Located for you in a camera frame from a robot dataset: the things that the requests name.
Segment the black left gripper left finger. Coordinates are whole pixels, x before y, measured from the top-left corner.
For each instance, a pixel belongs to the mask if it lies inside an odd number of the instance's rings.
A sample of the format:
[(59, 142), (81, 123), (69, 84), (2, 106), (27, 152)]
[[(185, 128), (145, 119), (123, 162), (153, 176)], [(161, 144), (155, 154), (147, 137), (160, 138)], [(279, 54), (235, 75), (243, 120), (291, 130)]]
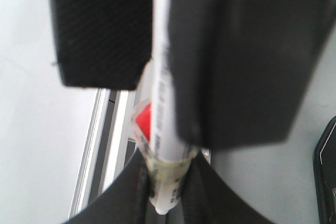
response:
[(149, 191), (148, 169), (137, 150), (108, 189), (67, 223), (145, 223)]

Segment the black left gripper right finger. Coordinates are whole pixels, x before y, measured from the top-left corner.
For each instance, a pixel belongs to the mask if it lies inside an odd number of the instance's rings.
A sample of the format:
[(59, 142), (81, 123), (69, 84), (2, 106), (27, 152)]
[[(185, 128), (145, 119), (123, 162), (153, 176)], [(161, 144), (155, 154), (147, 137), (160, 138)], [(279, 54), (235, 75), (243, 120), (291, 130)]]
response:
[(181, 201), (185, 223), (272, 223), (235, 194), (201, 152), (190, 164)]

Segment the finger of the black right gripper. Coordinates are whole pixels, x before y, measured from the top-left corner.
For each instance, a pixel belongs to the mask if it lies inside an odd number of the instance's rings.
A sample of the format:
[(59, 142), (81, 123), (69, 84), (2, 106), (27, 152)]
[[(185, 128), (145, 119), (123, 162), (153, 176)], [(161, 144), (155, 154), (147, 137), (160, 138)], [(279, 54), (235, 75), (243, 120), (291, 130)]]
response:
[(63, 85), (136, 89), (152, 51), (153, 0), (50, 0)]
[(284, 141), (335, 22), (335, 0), (171, 0), (179, 136), (224, 150)]

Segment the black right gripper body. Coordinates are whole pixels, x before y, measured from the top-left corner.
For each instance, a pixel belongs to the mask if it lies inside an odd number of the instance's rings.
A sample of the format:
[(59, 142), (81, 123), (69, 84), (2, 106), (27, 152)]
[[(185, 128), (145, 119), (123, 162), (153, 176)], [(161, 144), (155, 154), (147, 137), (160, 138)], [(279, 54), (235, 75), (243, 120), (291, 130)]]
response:
[(335, 223), (335, 118), (326, 126), (313, 158), (320, 223)]

